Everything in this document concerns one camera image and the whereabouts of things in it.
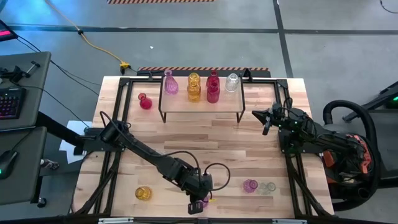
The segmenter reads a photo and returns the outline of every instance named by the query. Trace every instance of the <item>orange and black stripe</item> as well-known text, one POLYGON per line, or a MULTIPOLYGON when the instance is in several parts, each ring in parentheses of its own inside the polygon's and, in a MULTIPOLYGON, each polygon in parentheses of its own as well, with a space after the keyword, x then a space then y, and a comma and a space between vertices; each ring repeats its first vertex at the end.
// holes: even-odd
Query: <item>orange and black stripe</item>
MULTIPOLYGON (((211 70, 219 70, 219 71, 237 71, 237 70, 245 70, 247 67, 142 67, 139 68, 139 71, 159 71, 159 70, 186 70, 186 71, 211 71, 211 70)), ((265 67, 250 67, 248 68, 251 71, 268 71, 268 68, 265 67)))
POLYGON ((213 2, 215 0, 107 0, 108 4, 140 4, 140 3, 189 3, 213 2))

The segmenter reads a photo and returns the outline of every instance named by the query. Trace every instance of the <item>yellow cable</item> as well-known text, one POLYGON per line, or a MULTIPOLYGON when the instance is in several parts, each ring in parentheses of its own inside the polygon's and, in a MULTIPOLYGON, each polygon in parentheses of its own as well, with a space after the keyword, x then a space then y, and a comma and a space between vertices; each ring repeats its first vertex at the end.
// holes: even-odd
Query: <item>yellow cable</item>
MULTIPOLYGON (((59 13, 62 17, 64 17, 68 22, 70 22, 70 24, 72 24, 72 25, 76 28, 77 31, 80 30, 80 28, 79 28, 74 22, 72 22, 70 19, 68 19, 68 17, 66 17, 64 14, 62 14, 62 12, 60 12, 55 6, 53 6, 51 3, 49 3, 48 0, 44 0, 44 1, 45 1, 52 9, 54 9, 57 13, 59 13)), ((118 59, 118 60, 120 61, 121 64, 127 64, 126 62, 124 62, 123 60, 121 60, 121 59, 120 59, 118 56, 116 56, 115 54, 112 54, 111 52, 109 52, 109 51, 107 51, 107 50, 105 50, 105 49, 102 49, 101 47, 95 46, 94 44, 90 43, 90 42, 87 40, 87 38, 86 38, 86 36, 85 36, 84 34, 80 34, 80 35, 81 35, 81 36, 83 37, 83 39, 87 42, 87 44, 89 44, 90 46, 94 47, 94 48, 97 49, 97 50, 101 50, 101 51, 103 51, 103 52, 105 52, 105 53, 107 53, 107 54, 113 56, 114 58, 118 59)))

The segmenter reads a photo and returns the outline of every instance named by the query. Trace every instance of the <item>white paper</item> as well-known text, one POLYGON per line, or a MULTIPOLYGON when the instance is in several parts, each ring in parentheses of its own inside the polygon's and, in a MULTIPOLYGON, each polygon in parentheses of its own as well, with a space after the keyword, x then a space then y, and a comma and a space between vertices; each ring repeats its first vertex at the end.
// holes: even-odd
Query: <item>white paper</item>
MULTIPOLYGON (((93 125, 93 123, 89 122, 89 121, 85 121, 85 123, 89 127, 92 127, 92 125, 93 125)), ((68 121, 67 128, 71 129, 72 131, 76 132, 79 135, 84 135, 86 125, 83 124, 81 121, 68 121)), ((68 164, 82 160, 84 158, 84 155, 81 155, 81 156, 73 155, 74 149, 75 149, 74 145, 69 144, 66 141, 62 140, 61 145, 60 145, 60 151, 67 152, 68 164)))

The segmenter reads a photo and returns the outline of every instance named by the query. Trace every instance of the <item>wooden table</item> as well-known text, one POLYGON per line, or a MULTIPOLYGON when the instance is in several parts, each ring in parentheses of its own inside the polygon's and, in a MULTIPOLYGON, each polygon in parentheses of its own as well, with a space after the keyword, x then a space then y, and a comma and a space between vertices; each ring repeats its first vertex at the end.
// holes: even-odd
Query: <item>wooden table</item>
MULTIPOLYGON (((103 127, 100 111, 112 116, 120 77, 104 77, 93 119, 94 127, 103 127)), ((293 106, 310 114, 310 105, 304 80, 288 79, 293 106)), ((197 156, 204 169, 213 162, 222 162, 231 169, 229 185, 213 192, 215 202, 210 202, 203 213, 191 216, 187 213, 189 197, 176 186, 164 180, 156 168, 131 151, 122 154, 119 166, 113 217, 213 217, 213 218, 292 218, 292 199, 285 157, 279 149, 277 128, 271 128, 267 136, 262 135, 261 123, 251 114, 252 110, 265 110, 275 101, 274 89, 265 84, 244 84, 246 113, 240 124, 233 113, 170 113, 164 124, 157 109, 160 83, 135 83, 127 121, 130 132, 148 146, 168 153, 188 150, 197 156), (143 110, 137 98, 146 93, 153 101, 150 110, 143 110), (273 182, 276 190, 260 195, 248 194, 242 185, 246 179, 259 183, 273 182), (140 186, 153 190, 152 199, 143 202, 136 199, 134 191, 140 186)), ((124 106, 123 93, 121 108, 124 106)), ((92 153, 83 163, 74 195, 74 209, 79 209, 93 193, 100 179, 103 152, 92 153)), ((191 157, 177 154, 183 160, 194 164, 191 157)), ((322 162, 319 157, 303 154, 307 184, 317 200, 329 213, 333 213, 330 194, 322 162)), ((215 187, 227 179, 224 168, 209 169, 215 187)), ((107 189, 103 196, 102 209, 106 203, 107 189)), ((304 211, 302 194, 298 193, 300 208, 304 211)))

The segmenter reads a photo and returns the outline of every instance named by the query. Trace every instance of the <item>concrete floor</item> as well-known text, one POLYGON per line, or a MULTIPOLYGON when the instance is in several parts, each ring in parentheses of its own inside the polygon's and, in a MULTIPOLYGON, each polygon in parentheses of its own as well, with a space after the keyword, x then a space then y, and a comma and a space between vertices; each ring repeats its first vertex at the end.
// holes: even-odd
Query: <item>concrete floor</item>
MULTIPOLYGON (((0 0, 0 19, 10 25, 69 26, 44 1, 0 0)), ((213 3, 107 5, 99 0, 53 0, 79 26, 148 28, 277 29, 272 0, 216 0, 213 3)), ((397 30, 398 15, 376 0, 279 0, 285 29, 397 30)), ((398 3, 384 0, 398 11, 398 3)), ((118 61, 89 47, 75 32, 17 31, 52 60, 75 75, 101 83, 104 75, 119 75, 118 61)), ((269 67, 272 77, 287 77, 279 34, 192 32, 87 32, 96 45, 109 49, 133 68, 158 66, 269 67)), ((286 35, 293 75, 304 78, 316 122, 331 100, 359 104, 396 81, 396 35, 286 35)), ((31 52, 16 40, 0 42, 0 54, 31 52)), ((95 85, 88 86, 99 91, 95 85)), ((81 119, 91 120, 97 97, 50 66, 45 89, 81 119)), ((40 110, 62 124, 75 119, 44 94, 40 110)), ((344 110, 334 112, 338 121, 344 110)), ((45 154, 65 163, 57 153, 60 141, 48 137, 45 154)), ((64 215, 68 211, 77 174, 46 177, 45 208, 20 203, 0 207, 0 220, 64 215)), ((397 223, 397 190, 379 190, 370 201, 338 212, 345 218, 397 223)))

